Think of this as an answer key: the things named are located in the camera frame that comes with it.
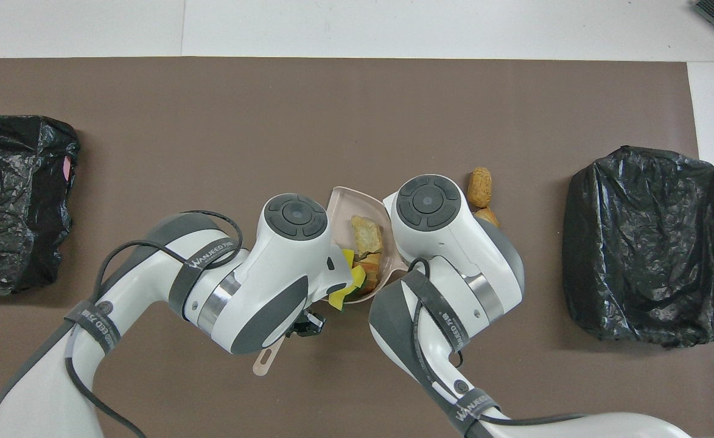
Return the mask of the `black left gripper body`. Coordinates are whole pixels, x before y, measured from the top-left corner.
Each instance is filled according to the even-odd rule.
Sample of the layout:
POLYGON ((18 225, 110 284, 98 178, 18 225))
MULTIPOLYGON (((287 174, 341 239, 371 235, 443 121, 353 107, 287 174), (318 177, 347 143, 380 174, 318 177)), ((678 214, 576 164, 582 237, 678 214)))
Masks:
POLYGON ((314 311, 303 310, 287 330, 286 338, 290 338, 293 333, 296 333, 298 336, 319 335, 325 324, 326 317, 314 313, 314 311))

